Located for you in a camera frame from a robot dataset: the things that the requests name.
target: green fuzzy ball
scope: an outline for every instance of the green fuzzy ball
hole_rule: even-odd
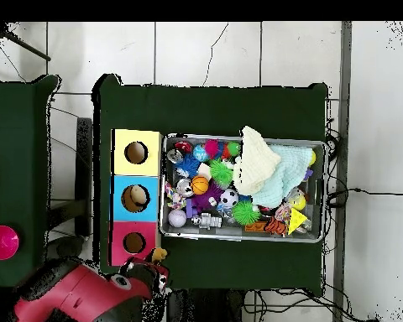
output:
[[[233,207],[233,217],[240,225],[251,225],[256,222],[261,213],[252,210],[252,203],[250,201],[239,201]]]
[[[232,157],[236,157],[240,154],[240,143],[230,142],[227,144],[227,148]]]
[[[226,167],[226,165],[219,160],[211,160],[211,176],[217,184],[226,189],[233,180],[233,171]]]

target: white knitted cloth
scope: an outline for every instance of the white knitted cloth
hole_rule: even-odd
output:
[[[242,130],[242,155],[233,170],[234,187],[241,195],[252,195],[263,188],[274,173],[280,156],[273,152],[253,128]]]

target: blue box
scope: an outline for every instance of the blue box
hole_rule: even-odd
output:
[[[113,179],[113,211],[109,206],[109,218],[113,221],[140,221],[157,222],[158,220],[158,199],[159,199],[159,178],[144,176],[115,175]],[[128,211],[121,201],[122,194],[130,185],[140,185],[149,194],[149,203],[140,212]]]

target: orange basketball ball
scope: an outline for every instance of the orange basketball ball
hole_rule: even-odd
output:
[[[197,175],[192,179],[191,187],[194,194],[201,195],[207,192],[207,188],[209,188],[209,182],[205,177]]]

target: yellow box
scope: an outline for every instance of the yellow box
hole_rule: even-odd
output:
[[[159,132],[113,129],[111,134],[113,150],[111,173],[160,176],[161,134]]]

